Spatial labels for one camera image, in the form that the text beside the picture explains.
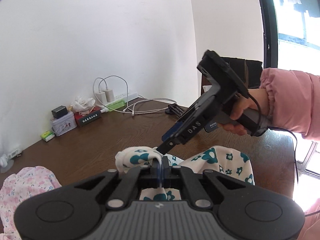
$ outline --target pink floral cloth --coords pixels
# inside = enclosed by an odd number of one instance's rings
[[[6,178],[0,190],[0,218],[4,227],[0,240],[20,239],[13,223],[13,214],[20,202],[58,187],[61,185],[52,171],[41,166],[23,168]]]

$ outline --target white charging cable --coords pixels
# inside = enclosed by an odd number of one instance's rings
[[[106,79],[107,79],[107,78],[110,78],[110,77],[120,78],[120,79],[122,79],[122,80],[125,82],[125,84],[126,84],[126,88],[127,88],[127,107],[126,107],[124,110],[122,110],[122,111],[119,111],[119,110],[116,110],[116,109],[112,109],[112,108],[106,106],[105,104],[103,104],[103,103],[99,100],[99,98],[97,98],[97,96],[96,96],[96,94],[95,94],[95,92],[94,92],[94,86],[95,86],[95,83],[96,83],[96,81],[97,81],[98,79],[101,79],[101,81],[100,81],[100,83],[99,83],[99,85],[98,85],[98,88],[100,89],[100,84],[101,84],[102,82],[105,82],[106,87],[107,87]],[[116,112],[119,112],[119,113],[128,113],[128,114],[131,114],[132,116],[134,116],[135,114],[152,114],[152,113],[157,113],[157,112],[159,112],[159,111],[162,111],[162,110],[167,109],[167,107],[165,107],[165,108],[161,108],[161,109],[154,109],[154,110],[147,110],[147,111],[135,111],[135,110],[134,110],[134,107],[136,106],[136,104],[145,103],[145,102],[153,101],[153,100],[170,101],[170,102],[173,102],[173,103],[177,103],[176,101],[174,101],[174,100],[172,100],[172,99],[168,99],[168,98],[153,98],[153,99],[141,100],[141,101],[138,101],[138,102],[136,102],[136,103],[133,103],[133,104],[131,104],[131,105],[129,106],[129,104],[128,104],[128,96],[129,96],[128,83],[126,82],[125,79],[123,79],[122,77],[116,76],[116,75],[108,76],[108,77],[106,77],[106,78],[100,78],[100,77],[96,78],[96,79],[94,80],[94,82],[93,82],[92,92],[93,92],[95,98],[97,99],[97,101],[98,101],[101,105],[103,105],[103,106],[105,106],[106,108],[108,108],[109,110],[113,110],[113,111],[116,111]]]

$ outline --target circular cap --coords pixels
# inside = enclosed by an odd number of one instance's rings
[[[246,214],[260,222],[271,222],[282,215],[282,209],[269,201],[254,201],[245,207]]]
[[[198,199],[195,204],[197,207],[210,207],[211,205],[210,201],[206,199]]]
[[[38,218],[45,222],[61,222],[73,214],[73,205],[64,201],[50,201],[36,210]]]
[[[109,207],[118,208],[122,207],[124,202],[121,199],[111,199],[107,204]]]

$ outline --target white wall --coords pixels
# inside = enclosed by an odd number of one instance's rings
[[[51,110],[92,96],[98,76],[188,106],[198,86],[191,0],[1,0],[0,68],[7,151],[38,141]]]
[[[197,61],[207,50],[223,57],[263,62],[263,26],[259,0],[191,0]],[[198,74],[200,95],[201,75]]]

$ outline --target wooden table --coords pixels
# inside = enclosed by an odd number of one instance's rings
[[[147,102],[137,110],[163,108],[167,104]],[[81,128],[52,139],[38,141],[24,150],[13,167],[0,175],[0,184],[23,167],[44,166],[62,185],[79,181],[115,168],[115,155],[130,146],[159,146],[161,136],[177,117],[164,113],[130,114],[110,112]],[[251,160],[256,185],[292,197],[294,185],[293,142],[289,136],[267,131],[261,137],[238,136],[217,129],[199,132],[186,145],[175,146],[170,153],[182,159],[221,145],[246,153]]]

